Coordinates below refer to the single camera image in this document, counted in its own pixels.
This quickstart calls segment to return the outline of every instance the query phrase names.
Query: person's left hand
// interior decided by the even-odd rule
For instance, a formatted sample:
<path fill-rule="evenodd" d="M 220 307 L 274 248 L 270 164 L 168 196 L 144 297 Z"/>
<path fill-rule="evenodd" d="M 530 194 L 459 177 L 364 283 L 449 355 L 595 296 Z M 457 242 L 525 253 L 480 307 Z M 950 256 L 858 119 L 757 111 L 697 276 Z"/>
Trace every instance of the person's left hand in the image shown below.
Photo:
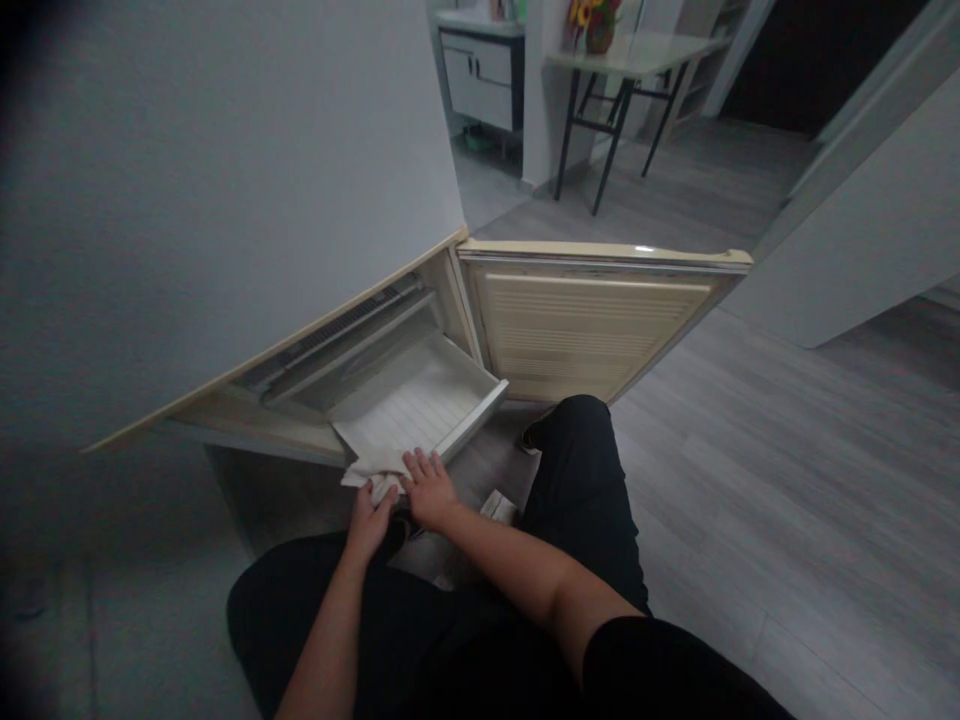
<path fill-rule="evenodd" d="M 368 481 L 357 491 L 357 499 L 353 503 L 353 517 L 350 519 L 350 530 L 347 533 L 347 547 L 343 552 L 345 558 L 364 566 L 370 562 L 370 558 L 387 534 L 390 508 L 397 501 L 397 493 L 396 486 L 390 488 L 380 501 L 380 505 L 374 509 L 373 483 Z"/>

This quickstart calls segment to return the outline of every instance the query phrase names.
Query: white cabinet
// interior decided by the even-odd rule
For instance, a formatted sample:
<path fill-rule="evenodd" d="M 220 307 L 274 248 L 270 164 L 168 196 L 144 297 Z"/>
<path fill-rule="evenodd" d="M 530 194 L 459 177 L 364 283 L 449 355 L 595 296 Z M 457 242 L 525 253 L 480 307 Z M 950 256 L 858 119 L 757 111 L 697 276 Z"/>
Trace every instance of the white cabinet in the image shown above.
<path fill-rule="evenodd" d="M 442 28 L 450 104 L 461 115 L 504 130 L 523 127 L 523 38 L 481 39 Z"/>
<path fill-rule="evenodd" d="M 751 263 L 733 250 L 456 238 L 183 399 L 160 429 L 333 465 L 365 447 L 449 460 L 505 397 L 614 401 Z"/>

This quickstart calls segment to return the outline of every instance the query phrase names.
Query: doorway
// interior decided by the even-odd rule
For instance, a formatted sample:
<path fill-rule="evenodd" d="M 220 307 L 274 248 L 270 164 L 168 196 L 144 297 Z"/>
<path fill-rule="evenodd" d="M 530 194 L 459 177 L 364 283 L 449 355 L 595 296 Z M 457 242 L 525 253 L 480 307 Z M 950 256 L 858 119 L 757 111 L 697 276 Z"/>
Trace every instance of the doorway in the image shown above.
<path fill-rule="evenodd" d="M 927 0 L 777 0 L 720 117 L 816 137 Z"/>

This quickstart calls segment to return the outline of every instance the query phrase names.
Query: black table leg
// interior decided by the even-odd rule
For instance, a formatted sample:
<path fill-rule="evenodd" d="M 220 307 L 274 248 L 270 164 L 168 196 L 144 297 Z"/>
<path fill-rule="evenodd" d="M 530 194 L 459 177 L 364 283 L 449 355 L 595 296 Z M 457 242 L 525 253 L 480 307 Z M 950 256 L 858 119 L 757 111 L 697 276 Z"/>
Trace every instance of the black table leg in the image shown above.
<path fill-rule="evenodd" d="M 563 149 L 560 150 L 560 171 L 557 173 L 557 188 L 553 199 L 560 199 L 563 187 L 563 169 L 567 164 L 567 148 L 570 146 L 570 130 L 573 128 L 573 109 L 577 106 L 577 89 L 580 86 L 580 71 L 574 70 L 570 78 L 570 102 L 567 103 L 567 126 L 563 129 Z"/>
<path fill-rule="evenodd" d="M 593 92 L 593 86 L 597 84 L 597 74 L 590 73 L 590 79 L 587 81 L 587 91 L 583 94 L 583 100 L 580 101 L 580 108 L 577 110 L 577 117 L 582 118 L 587 109 L 587 101 L 590 99 L 590 93 Z"/>
<path fill-rule="evenodd" d="M 687 65 L 690 64 L 690 61 L 686 61 L 683 65 L 680 66 L 680 71 L 677 73 L 677 79 L 674 81 L 673 90 L 670 91 L 670 97 L 667 98 L 667 109 L 663 112 L 663 117 L 660 119 L 660 127 L 657 128 L 657 134 L 653 137 L 653 145 L 650 146 L 650 152 L 647 154 L 647 162 L 643 165 L 643 172 L 640 174 L 640 177 L 647 176 L 647 170 L 650 169 L 650 163 L 653 161 L 653 155 L 657 152 L 657 145 L 660 144 L 660 136 L 663 135 L 663 128 L 667 124 L 667 120 L 670 118 L 670 111 L 673 110 L 673 103 L 677 99 L 677 93 L 680 92 L 680 86 L 683 85 L 683 76 L 687 72 Z"/>
<path fill-rule="evenodd" d="M 613 165 L 613 156 L 617 152 L 617 143 L 620 142 L 620 133 L 623 131 L 623 123 L 627 119 L 627 110 L 630 109 L 630 98 L 633 95 L 633 80 L 624 80 L 620 83 L 620 115 L 617 116 L 617 125 L 613 129 L 613 139 L 610 141 L 610 149 L 607 151 L 607 162 L 603 165 L 603 175 L 600 176 L 600 187 L 597 188 L 597 199 L 593 203 L 591 215 L 596 215 L 600 209 L 600 199 L 603 197 L 603 188 L 607 184 L 607 176 L 610 174 L 610 167 Z"/>

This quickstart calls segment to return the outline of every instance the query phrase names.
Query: white table top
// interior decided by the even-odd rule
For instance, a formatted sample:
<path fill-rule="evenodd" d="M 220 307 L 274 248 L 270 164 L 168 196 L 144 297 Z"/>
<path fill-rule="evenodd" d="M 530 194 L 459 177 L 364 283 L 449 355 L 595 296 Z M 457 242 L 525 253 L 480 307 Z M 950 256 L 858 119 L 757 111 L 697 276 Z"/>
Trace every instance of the white table top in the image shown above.
<path fill-rule="evenodd" d="M 556 52 L 547 55 L 545 62 L 639 80 L 677 67 L 685 60 L 706 55 L 726 42 L 725 38 L 698 38 L 646 30 L 636 33 L 618 32 L 605 55 L 588 55 L 585 50 L 575 53 Z"/>

